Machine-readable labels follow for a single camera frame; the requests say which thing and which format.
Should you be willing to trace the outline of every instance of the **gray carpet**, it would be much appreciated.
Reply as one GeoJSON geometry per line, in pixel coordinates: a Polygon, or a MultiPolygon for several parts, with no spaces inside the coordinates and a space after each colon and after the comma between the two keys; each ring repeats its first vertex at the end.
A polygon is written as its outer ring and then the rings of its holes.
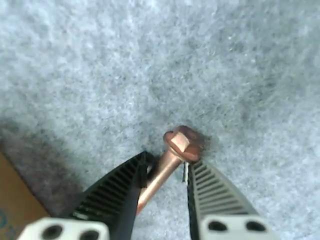
{"type": "MultiPolygon", "coordinates": [[[[179,124],[284,240],[320,239],[320,2],[1,0],[1,151],[59,213],[179,124]]],[[[133,240],[188,240],[177,170],[133,240]]]]}

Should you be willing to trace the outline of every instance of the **copper bolt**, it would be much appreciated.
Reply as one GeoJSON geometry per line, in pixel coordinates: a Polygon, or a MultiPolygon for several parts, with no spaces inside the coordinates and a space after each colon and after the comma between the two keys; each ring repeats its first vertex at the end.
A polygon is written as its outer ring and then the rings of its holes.
{"type": "Polygon", "coordinates": [[[202,135],[187,126],[178,126],[174,131],[166,132],[163,140],[168,149],[151,170],[151,178],[140,192],[137,215],[183,161],[199,161],[204,144],[202,135]]]}

